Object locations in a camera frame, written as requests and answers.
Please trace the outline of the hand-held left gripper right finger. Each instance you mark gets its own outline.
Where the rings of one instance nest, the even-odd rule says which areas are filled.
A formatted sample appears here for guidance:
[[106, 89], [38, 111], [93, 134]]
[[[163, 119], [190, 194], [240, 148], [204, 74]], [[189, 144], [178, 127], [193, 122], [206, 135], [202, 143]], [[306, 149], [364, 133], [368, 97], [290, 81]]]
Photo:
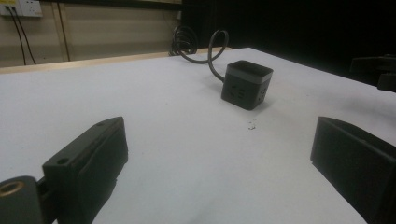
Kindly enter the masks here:
[[368, 224], [396, 224], [396, 147], [339, 119], [318, 118], [313, 165]]

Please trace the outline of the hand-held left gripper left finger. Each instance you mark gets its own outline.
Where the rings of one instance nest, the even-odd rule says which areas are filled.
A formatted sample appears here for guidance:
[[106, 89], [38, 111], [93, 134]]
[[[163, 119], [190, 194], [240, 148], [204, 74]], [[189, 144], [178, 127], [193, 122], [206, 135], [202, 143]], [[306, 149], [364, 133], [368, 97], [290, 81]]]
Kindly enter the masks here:
[[116, 187], [128, 161], [122, 117], [91, 126], [43, 164], [55, 193], [59, 224], [91, 224]]

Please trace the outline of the black cube power socket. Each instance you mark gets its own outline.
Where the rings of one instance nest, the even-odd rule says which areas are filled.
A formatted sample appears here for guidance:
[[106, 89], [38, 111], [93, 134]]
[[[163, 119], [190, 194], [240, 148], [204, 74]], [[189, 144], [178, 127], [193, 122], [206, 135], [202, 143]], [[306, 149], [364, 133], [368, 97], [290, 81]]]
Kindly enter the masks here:
[[249, 61], [227, 65], [221, 99], [246, 110], [264, 101], [274, 70]]

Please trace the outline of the white wall socket strip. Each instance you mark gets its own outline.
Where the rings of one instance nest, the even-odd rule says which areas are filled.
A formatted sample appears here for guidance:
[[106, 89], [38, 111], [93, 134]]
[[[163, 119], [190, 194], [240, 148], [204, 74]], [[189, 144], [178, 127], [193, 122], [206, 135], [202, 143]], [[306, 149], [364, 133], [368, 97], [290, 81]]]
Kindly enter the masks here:
[[0, 15], [41, 18], [43, 13], [37, 0], [0, 0]]

